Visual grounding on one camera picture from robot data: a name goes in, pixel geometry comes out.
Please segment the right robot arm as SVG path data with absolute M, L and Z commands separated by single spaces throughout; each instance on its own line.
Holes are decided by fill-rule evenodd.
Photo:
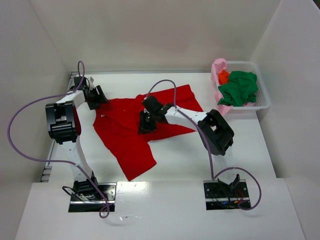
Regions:
M 198 132 L 208 151 L 212 172 L 214 164 L 218 165 L 219 171 L 234 165 L 232 145 L 235 134 L 217 110 L 203 112 L 185 109 L 172 103 L 163 105 L 154 96 L 145 97 L 142 105 L 144 110 L 140 112 L 140 134 L 156 131 L 159 124 L 189 128 Z

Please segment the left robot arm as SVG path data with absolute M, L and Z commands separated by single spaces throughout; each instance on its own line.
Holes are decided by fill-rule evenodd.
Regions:
M 82 132 L 77 108 L 87 103 L 90 110 L 97 110 L 109 101 L 94 79 L 76 76 L 68 95 L 45 106 L 47 130 L 51 139 L 60 145 L 73 173 L 72 196 L 79 201 L 98 201 L 98 182 L 83 153 L 80 135 Z

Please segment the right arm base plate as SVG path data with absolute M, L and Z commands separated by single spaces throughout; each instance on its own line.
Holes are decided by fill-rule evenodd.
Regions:
M 222 192 L 217 181 L 204 181 L 203 188 L 207 211 L 235 210 L 239 209 L 238 204 L 244 209 L 252 207 L 245 180 L 241 180 L 229 196 Z

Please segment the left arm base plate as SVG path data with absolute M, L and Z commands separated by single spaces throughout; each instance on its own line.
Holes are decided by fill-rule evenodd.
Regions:
M 100 183 L 98 188 L 107 197 L 109 211 L 111 213 L 114 212 L 117 184 L 115 182 Z M 75 187 L 70 188 L 63 186 L 63 189 L 70 196 L 69 213 L 99 212 L 101 208 L 106 207 L 103 197 L 98 192 L 91 195 L 84 195 L 83 193 L 79 193 L 79 191 L 74 191 Z

